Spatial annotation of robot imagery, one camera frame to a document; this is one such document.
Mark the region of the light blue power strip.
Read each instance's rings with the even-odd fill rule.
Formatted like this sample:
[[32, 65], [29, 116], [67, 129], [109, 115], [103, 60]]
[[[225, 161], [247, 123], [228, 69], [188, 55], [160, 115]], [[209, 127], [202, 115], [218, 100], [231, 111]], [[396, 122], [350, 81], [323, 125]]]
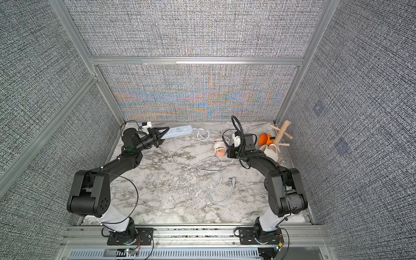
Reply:
[[224, 162], [221, 161], [219, 156], [225, 156], [226, 154], [226, 144], [227, 141], [229, 141], [230, 139], [228, 138], [215, 138], [215, 139], [211, 139], [210, 136], [210, 132], [203, 129], [203, 128], [194, 128], [191, 125], [186, 125], [186, 126], [179, 126], [179, 127], [174, 127], [169, 129], [169, 131], [165, 134], [165, 136], [163, 137], [163, 139], [172, 139], [172, 138], [176, 138], [176, 137], [181, 137], [181, 136], [185, 136], [185, 135], [189, 135], [192, 132], [196, 131], [197, 132], [197, 139], [199, 141], [210, 141], [213, 143], [213, 150], [216, 153], [215, 156], [210, 156], [207, 157], [203, 160], [200, 160], [197, 164], [196, 164], [196, 169], [202, 173], [218, 173], [219, 174], [219, 182], [218, 184], [208, 193], [208, 197], [211, 203], [213, 204], [222, 204], [227, 202], [231, 196], [233, 195], [235, 186], [236, 186], [236, 177], [232, 177], [231, 178], [231, 190], [229, 192], [229, 194], [226, 196], [225, 199], [222, 200], [214, 200], [213, 199], [213, 194], [221, 187], [222, 182], [223, 182], [223, 175], [219, 170], [210, 170], [210, 169], [203, 169], [202, 165], [204, 163], [207, 163], [208, 161], [214, 161], [216, 163], [216, 167], [222, 167], [222, 166], [226, 166], [226, 165], [230, 165], [231, 163], [234, 162], [234, 160], [232, 159], [230, 162]]

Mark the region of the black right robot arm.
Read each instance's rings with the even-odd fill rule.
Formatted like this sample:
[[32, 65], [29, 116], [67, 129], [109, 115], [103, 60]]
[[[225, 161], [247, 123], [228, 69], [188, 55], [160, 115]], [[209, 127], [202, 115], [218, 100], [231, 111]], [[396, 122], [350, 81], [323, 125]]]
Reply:
[[229, 147], [227, 157], [238, 159], [257, 170], [266, 179], [269, 209], [257, 218], [255, 230], [271, 233], [292, 215], [308, 208], [308, 199], [300, 172], [279, 165], [263, 151], [250, 146]]

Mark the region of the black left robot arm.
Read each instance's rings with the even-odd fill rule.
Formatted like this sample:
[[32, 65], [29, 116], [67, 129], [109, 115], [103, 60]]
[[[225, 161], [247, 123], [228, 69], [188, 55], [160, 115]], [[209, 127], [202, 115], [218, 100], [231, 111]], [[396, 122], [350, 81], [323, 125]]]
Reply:
[[169, 130], [169, 127], [149, 128], [147, 132], [135, 128], [124, 130], [121, 135], [123, 146], [116, 159], [75, 174], [67, 200], [68, 212], [82, 217], [94, 216], [112, 233], [135, 232], [133, 219], [111, 203], [111, 182], [139, 166], [143, 151], [158, 148]]

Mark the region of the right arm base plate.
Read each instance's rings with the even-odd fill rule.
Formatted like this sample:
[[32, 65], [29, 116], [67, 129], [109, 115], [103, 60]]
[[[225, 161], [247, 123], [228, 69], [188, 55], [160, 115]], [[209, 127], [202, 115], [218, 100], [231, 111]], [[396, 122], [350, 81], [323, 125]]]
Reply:
[[257, 227], [237, 227], [235, 236], [239, 238], [241, 245], [278, 245], [284, 244], [281, 229], [263, 231]]

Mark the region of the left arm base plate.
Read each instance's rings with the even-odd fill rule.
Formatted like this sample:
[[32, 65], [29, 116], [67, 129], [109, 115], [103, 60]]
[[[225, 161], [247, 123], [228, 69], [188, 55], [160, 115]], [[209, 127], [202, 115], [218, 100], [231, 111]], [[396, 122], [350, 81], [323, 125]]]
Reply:
[[139, 227], [127, 229], [124, 232], [110, 232], [107, 245], [110, 246], [131, 246], [151, 245], [154, 229], [151, 227]]

